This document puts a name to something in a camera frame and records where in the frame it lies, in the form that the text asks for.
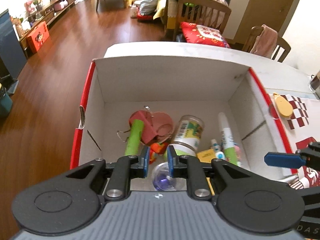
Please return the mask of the green tube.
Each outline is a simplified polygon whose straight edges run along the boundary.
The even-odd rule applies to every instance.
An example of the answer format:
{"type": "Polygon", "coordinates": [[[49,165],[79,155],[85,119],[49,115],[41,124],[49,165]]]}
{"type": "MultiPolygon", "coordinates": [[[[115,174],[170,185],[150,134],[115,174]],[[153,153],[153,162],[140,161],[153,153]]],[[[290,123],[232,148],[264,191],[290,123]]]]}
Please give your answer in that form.
{"type": "Polygon", "coordinates": [[[139,119],[133,120],[131,124],[131,129],[130,129],[130,136],[127,140],[125,155],[138,154],[143,130],[144,130],[144,122],[139,119]]]}

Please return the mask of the small orange toy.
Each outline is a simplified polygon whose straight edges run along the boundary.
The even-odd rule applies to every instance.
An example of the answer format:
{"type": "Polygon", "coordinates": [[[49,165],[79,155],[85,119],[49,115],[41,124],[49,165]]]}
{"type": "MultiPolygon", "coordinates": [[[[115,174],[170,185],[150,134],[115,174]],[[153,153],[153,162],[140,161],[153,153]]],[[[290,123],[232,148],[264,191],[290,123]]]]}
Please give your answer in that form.
{"type": "Polygon", "coordinates": [[[154,142],[153,144],[151,144],[149,153],[149,164],[154,163],[158,155],[164,155],[168,145],[168,142],[163,142],[161,144],[158,142],[154,142]]]}

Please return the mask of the yellow small box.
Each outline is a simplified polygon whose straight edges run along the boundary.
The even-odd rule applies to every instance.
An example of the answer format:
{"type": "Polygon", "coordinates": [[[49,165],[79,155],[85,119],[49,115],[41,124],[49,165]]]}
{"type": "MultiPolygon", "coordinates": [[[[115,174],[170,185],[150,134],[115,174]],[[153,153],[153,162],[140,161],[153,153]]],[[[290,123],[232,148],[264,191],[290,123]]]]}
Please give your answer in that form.
{"type": "MultiPolygon", "coordinates": [[[[205,150],[205,151],[198,152],[196,154],[196,156],[198,157],[200,162],[209,163],[209,164],[211,163],[212,159],[216,158],[216,155],[215,155],[215,152],[214,152],[213,149],[208,149],[208,150],[205,150]]],[[[207,177],[207,183],[209,185],[209,188],[210,188],[210,191],[211,191],[212,195],[214,196],[215,192],[213,190],[213,187],[211,185],[209,177],[207,177]]]]}

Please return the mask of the toothpick jar green lid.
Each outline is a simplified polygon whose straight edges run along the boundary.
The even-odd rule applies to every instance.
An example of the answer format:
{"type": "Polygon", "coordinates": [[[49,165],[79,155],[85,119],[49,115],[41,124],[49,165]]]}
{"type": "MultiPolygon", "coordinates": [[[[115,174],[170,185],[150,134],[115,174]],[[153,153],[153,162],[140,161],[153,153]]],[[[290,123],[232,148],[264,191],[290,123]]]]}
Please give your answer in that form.
{"type": "Polygon", "coordinates": [[[203,130],[204,122],[200,118],[184,115],[174,130],[169,146],[175,149],[177,155],[196,156],[203,130]]]}

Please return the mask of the white astronaut keychain figure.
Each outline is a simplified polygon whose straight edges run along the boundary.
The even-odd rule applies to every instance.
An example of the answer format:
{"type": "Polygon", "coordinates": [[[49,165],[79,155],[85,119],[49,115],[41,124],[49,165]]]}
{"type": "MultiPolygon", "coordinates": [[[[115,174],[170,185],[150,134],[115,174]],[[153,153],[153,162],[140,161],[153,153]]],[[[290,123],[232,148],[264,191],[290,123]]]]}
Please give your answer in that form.
{"type": "Polygon", "coordinates": [[[225,154],[216,139],[211,140],[211,149],[214,151],[216,158],[226,160],[225,154]]]}

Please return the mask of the yellow oval case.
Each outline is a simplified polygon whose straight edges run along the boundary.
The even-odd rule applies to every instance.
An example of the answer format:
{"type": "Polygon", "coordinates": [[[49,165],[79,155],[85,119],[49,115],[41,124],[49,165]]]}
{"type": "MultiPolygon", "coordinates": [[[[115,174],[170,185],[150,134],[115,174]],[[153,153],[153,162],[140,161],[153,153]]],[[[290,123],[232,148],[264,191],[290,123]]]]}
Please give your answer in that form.
{"type": "Polygon", "coordinates": [[[276,104],[279,114],[285,118],[291,118],[293,107],[282,95],[273,93],[274,103],[276,104]]]}

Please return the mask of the white green pen bottle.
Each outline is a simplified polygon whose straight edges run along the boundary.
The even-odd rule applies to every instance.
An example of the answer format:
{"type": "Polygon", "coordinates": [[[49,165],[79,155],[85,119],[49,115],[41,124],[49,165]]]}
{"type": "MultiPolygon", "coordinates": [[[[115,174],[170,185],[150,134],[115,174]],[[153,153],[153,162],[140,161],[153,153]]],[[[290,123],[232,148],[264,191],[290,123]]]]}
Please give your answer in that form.
{"type": "Polygon", "coordinates": [[[236,153],[233,133],[225,113],[218,114],[219,129],[221,131],[221,142],[225,158],[228,162],[241,166],[241,161],[236,153]]]}

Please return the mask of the clear capsule purple base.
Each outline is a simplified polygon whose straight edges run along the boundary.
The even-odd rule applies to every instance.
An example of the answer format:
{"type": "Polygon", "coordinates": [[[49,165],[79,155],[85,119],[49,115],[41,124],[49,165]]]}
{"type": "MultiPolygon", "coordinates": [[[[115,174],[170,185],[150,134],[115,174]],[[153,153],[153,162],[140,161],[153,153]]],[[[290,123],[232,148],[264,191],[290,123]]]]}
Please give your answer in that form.
{"type": "Polygon", "coordinates": [[[157,165],[152,171],[152,184],[156,191],[182,191],[186,189],[186,180],[172,178],[167,162],[157,165]]]}

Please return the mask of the pink heart-shaped bowl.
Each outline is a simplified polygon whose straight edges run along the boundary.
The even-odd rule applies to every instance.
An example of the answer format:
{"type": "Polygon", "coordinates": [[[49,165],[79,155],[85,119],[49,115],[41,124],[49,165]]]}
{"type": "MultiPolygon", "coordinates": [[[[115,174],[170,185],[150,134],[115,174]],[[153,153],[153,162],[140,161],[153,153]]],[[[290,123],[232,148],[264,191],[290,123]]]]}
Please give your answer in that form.
{"type": "Polygon", "coordinates": [[[174,122],[170,115],[165,112],[153,112],[151,123],[156,131],[156,139],[159,143],[163,143],[171,137],[174,131],[174,122]]]}

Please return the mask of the pink-haired doll figure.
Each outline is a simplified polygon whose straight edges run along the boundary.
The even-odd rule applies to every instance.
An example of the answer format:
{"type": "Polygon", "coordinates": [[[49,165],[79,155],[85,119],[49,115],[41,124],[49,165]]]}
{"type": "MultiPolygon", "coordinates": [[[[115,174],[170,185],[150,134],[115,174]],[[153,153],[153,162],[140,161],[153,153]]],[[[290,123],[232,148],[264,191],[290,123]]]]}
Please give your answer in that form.
{"type": "Polygon", "coordinates": [[[242,151],[241,151],[240,147],[237,144],[234,145],[234,150],[235,150],[235,153],[236,153],[237,165],[239,167],[242,167],[242,162],[241,162],[241,153],[242,153],[242,151]]]}

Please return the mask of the red cardboard box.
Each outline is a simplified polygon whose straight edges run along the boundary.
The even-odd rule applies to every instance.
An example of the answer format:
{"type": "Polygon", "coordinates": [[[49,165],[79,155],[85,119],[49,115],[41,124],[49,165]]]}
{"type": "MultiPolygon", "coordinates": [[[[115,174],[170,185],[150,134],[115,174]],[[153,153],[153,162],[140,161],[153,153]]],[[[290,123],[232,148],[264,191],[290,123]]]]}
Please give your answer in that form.
{"type": "Polygon", "coordinates": [[[181,56],[120,56],[92,61],[80,101],[71,168],[124,155],[133,122],[144,124],[134,143],[172,143],[196,155],[222,143],[229,130],[239,165],[269,179],[293,181],[296,170],[267,166],[269,151],[291,152],[258,71],[242,62],[181,56]]]}

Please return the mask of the wooden chair pink cloth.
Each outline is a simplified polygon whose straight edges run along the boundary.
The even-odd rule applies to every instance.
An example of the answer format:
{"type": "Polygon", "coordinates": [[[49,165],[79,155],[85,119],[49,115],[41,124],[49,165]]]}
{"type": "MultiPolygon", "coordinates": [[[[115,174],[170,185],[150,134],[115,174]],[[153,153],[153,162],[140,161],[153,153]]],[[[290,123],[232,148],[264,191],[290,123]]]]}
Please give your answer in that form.
{"type": "Polygon", "coordinates": [[[283,62],[291,46],[274,29],[263,24],[252,27],[242,51],[283,62]]]}

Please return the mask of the orange gift box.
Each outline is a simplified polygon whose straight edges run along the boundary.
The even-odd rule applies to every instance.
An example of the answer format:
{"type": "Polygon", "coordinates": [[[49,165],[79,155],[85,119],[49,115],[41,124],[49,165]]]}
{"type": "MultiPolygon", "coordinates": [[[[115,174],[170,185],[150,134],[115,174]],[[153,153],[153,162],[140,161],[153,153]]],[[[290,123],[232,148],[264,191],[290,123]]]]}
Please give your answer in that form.
{"type": "Polygon", "coordinates": [[[31,52],[37,53],[49,37],[46,22],[39,23],[27,36],[27,44],[31,52]]]}

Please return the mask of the dark blue standing panel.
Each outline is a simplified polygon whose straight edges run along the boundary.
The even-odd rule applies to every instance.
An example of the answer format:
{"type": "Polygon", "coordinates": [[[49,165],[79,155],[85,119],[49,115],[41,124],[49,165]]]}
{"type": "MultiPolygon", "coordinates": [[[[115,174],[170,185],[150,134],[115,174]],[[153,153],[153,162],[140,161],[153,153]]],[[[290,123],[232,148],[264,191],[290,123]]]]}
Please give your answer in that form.
{"type": "Polygon", "coordinates": [[[8,9],[1,12],[0,24],[1,66],[5,67],[11,77],[16,79],[25,66],[27,59],[18,42],[8,9]]]}

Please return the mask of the wooden tv cabinet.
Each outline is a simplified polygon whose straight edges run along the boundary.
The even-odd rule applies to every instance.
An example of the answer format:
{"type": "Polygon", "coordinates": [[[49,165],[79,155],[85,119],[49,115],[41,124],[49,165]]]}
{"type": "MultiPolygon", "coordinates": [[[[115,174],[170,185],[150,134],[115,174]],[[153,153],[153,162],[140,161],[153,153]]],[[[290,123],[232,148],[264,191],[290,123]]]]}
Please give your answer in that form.
{"type": "Polygon", "coordinates": [[[43,6],[42,10],[35,12],[29,16],[29,20],[34,18],[31,22],[29,30],[19,39],[19,43],[23,52],[27,55],[28,42],[27,36],[41,23],[45,22],[47,26],[50,26],[60,15],[63,15],[70,7],[75,5],[76,0],[51,0],[47,6],[43,6]]]}

